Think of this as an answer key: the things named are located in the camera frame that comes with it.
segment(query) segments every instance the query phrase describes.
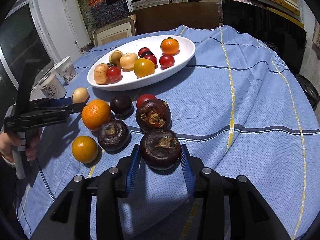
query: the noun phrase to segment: white oval dish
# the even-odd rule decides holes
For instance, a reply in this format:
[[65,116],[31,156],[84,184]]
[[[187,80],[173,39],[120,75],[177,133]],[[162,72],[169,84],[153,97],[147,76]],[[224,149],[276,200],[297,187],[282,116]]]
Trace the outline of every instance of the white oval dish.
[[[159,59],[162,56],[160,44],[164,39],[168,38],[168,35],[146,37],[146,38],[142,38],[136,41],[131,41],[127,44],[119,46],[118,48],[110,51],[109,53],[104,55],[102,58],[100,58],[96,63],[93,64],[93,66],[88,72],[88,75],[87,75],[88,83],[93,87],[96,87],[102,90],[123,91],[123,90],[131,90],[131,89],[145,87],[172,76],[173,74],[177,73],[179,70],[181,70],[187,65],[187,63],[191,60],[191,58],[196,52],[196,46],[191,40],[187,38],[184,38],[181,36],[174,36],[174,35],[169,35],[169,37],[176,39],[180,44],[180,52],[173,56],[174,65],[172,67],[162,70],[159,65]],[[155,54],[158,60],[158,67],[156,68],[155,73],[142,78],[137,78],[133,70],[129,72],[124,72],[122,70],[122,79],[117,83],[111,83],[107,85],[98,85],[94,81],[93,71],[95,67],[100,63],[105,63],[105,64],[109,63],[108,58],[113,51],[120,50],[121,52],[123,52],[123,54],[126,54],[128,52],[134,52],[135,54],[138,54],[138,51],[143,47],[149,48],[150,51],[152,51]]]

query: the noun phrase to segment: silver screw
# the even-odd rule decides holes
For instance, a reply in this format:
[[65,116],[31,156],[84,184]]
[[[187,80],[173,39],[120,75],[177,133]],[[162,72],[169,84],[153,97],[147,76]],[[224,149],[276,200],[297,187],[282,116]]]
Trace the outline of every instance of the silver screw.
[[110,172],[111,174],[116,174],[118,171],[119,171],[119,169],[118,169],[117,167],[111,167],[111,168],[109,169],[109,172]]
[[246,182],[246,181],[247,181],[247,177],[244,176],[244,175],[240,175],[240,176],[238,177],[238,179],[239,179],[240,182]]
[[73,177],[73,180],[74,180],[75,182],[79,182],[79,181],[82,180],[82,176],[81,176],[81,175],[76,175],[76,176]]
[[203,172],[204,174],[210,174],[211,171],[212,171],[212,170],[211,170],[210,168],[207,168],[207,167],[205,167],[205,168],[202,169],[202,172]]

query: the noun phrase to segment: window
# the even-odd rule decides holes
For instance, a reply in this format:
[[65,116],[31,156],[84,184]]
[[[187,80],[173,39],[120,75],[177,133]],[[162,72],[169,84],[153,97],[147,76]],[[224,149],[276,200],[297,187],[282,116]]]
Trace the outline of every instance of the window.
[[40,59],[34,89],[60,58],[48,35],[36,0],[20,0],[0,27],[0,126],[14,104],[27,59]]

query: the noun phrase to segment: gray handle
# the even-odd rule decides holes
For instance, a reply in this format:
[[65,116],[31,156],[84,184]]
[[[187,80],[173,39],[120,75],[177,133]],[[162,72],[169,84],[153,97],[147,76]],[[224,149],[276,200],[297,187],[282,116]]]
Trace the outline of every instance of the gray handle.
[[18,147],[12,148],[14,165],[17,171],[17,178],[24,179],[31,174],[31,167],[27,160],[26,153],[20,152]]
[[30,147],[30,140],[38,133],[38,129],[28,130],[26,132],[18,132],[18,136],[21,139],[21,146],[15,147],[12,151],[17,178],[24,179],[31,174],[30,163],[26,157],[26,148]]

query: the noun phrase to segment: human hand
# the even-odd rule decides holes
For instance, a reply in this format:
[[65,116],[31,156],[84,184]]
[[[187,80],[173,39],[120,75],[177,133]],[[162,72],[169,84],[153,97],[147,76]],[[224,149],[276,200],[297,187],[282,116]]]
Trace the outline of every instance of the human hand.
[[[28,161],[33,161],[37,157],[38,145],[40,143],[40,136],[42,134],[42,128],[39,128],[38,134],[34,136],[30,141],[30,147],[26,149],[26,156]],[[0,153],[10,163],[14,163],[12,156],[12,146],[20,146],[21,139],[15,133],[0,134]]]

